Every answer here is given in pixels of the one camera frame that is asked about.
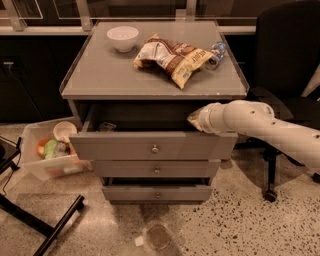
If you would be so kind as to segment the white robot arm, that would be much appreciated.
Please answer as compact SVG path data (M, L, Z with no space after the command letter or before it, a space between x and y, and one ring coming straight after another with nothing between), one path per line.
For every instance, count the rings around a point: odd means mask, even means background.
M187 120L208 134L232 131L260 139L310 169L320 167L320 131L277 119L267 103L210 103L191 113Z

